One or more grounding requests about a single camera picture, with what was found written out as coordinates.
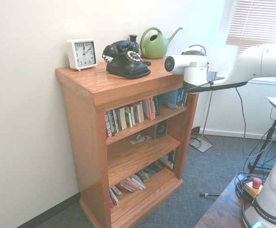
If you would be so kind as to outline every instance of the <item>window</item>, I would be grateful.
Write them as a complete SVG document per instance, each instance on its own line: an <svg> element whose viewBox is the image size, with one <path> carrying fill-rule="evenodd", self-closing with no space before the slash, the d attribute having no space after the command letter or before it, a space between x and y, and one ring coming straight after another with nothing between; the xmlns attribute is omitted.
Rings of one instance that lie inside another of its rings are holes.
<svg viewBox="0 0 276 228"><path fill-rule="evenodd" d="M238 46L236 60L250 46L276 43L276 0L237 0L226 43Z"/></svg>

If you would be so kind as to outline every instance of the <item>black telephone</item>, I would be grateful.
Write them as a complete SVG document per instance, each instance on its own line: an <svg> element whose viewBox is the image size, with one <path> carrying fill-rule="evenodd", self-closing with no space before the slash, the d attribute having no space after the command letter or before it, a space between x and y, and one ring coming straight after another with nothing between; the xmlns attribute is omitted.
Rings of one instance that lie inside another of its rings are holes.
<svg viewBox="0 0 276 228"><path fill-rule="evenodd" d="M149 62L143 62L137 43L131 41L118 41L105 47L102 58L107 63L106 70L111 74L137 79L151 73L148 69ZM112 57L111 61L104 56Z"/></svg>

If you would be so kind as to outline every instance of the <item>gray carpet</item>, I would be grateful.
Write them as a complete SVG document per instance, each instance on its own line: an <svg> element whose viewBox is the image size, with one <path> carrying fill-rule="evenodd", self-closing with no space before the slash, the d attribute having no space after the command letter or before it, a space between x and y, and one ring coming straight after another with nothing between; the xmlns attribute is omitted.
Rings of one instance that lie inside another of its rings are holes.
<svg viewBox="0 0 276 228"><path fill-rule="evenodd" d="M235 175L243 171L245 158L242 155L241 138L209 135L213 147L201 153L189 148L183 173L184 186L144 218L135 228L193 228L210 208L216 197L199 197L200 192L220 194ZM246 139L245 152L248 155L258 140ZM263 141L255 150L259 152ZM268 149L267 160L276 154L276 145ZM38 228L92 228L79 203L58 214Z"/></svg>

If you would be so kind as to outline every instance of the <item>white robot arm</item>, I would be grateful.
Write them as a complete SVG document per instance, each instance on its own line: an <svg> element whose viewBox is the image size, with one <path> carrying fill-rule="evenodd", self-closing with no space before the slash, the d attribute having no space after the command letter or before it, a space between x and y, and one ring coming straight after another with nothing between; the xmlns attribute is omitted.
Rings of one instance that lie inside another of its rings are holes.
<svg viewBox="0 0 276 228"><path fill-rule="evenodd" d="M276 77L276 44L249 47L222 80L206 80L207 57L200 51L169 56L165 68L172 74L184 75L183 88L189 93L239 87L256 77ZM244 222L248 228L276 228L276 163L252 206L245 211Z"/></svg>
<svg viewBox="0 0 276 228"><path fill-rule="evenodd" d="M203 52L169 56L165 68L172 74L184 75L183 88L189 93L239 87L253 78L276 77L276 43L249 47L239 56L228 77L211 83L206 80L207 57Z"/></svg>

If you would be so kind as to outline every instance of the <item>rotary dial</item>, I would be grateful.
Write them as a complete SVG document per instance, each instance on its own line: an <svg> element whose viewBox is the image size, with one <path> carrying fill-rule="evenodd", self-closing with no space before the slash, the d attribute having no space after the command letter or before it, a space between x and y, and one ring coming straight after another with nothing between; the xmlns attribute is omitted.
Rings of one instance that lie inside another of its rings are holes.
<svg viewBox="0 0 276 228"><path fill-rule="evenodd" d="M128 51L126 53L127 58L134 63L141 63L142 59L135 51Z"/></svg>

